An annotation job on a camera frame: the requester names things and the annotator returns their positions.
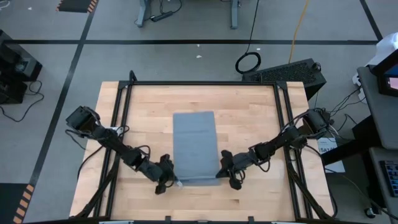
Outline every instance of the wooden tabletop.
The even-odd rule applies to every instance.
[[[117,86],[117,82],[104,82],[99,93],[96,112],[104,126],[111,122]],[[288,87],[295,116],[308,109],[307,98],[302,83],[288,83]],[[281,91],[280,97],[284,106]],[[197,111],[214,111],[219,152],[223,149],[233,154],[247,152],[249,146],[276,137],[280,130],[271,86],[138,85],[132,89],[127,117],[130,131],[125,134],[124,144],[149,145],[153,162],[159,161],[163,154],[173,158],[173,113]],[[309,145],[317,148],[314,140]],[[98,147],[97,142],[88,141],[85,158]],[[104,152],[91,158],[81,170],[70,215],[76,215],[96,191]],[[320,158],[305,148],[302,160],[309,191],[328,214],[333,214]],[[121,162],[111,218],[164,220],[165,216],[171,216],[172,220],[246,221],[253,216],[256,221],[294,221],[283,149],[272,156],[269,172],[249,167],[241,190],[232,189],[228,179],[222,179],[219,186],[182,189],[173,186],[162,195],[154,193],[155,186],[156,183]],[[300,211],[305,217],[302,194],[298,188],[297,192]],[[108,198],[108,191],[103,197]]]

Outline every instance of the orange and black caution tape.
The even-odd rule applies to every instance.
[[[19,206],[16,210],[16,214],[14,216],[14,223],[22,223],[24,220],[25,214],[27,207],[29,206],[30,199],[32,198],[32,194],[34,191],[34,187],[30,184],[26,186],[26,189],[24,190],[24,193],[22,194],[21,201],[19,201]]]
[[[62,12],[88,12],[94,11],[98,0],[61,0],[56,11]]]

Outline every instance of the folded cloth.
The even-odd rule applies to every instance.
[[[214,112],[173,115],[174,173],[183,185],[220,185]]]

